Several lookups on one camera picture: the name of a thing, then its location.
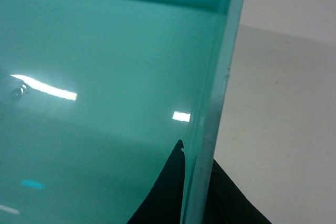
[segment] green glass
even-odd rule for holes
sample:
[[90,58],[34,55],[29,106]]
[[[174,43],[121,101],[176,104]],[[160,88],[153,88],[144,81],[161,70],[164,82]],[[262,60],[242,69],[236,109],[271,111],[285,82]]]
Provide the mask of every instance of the green glass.
[[177,140],[200,223],[243,0],[0,0],[0,222],[127,223]]

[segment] white wall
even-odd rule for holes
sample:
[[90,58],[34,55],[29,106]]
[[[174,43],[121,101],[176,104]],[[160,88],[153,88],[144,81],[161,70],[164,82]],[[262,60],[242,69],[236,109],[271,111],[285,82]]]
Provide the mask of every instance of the white wall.
[[215,159],[273,224],[336,223],[336,0],[245,0]]

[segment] white surface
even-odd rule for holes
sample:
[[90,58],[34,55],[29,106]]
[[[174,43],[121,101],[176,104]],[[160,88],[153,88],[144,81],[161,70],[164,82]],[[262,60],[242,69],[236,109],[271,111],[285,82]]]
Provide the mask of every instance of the white surface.
[[215,159],[273,224],[335,223],[336,0],[245,0]]

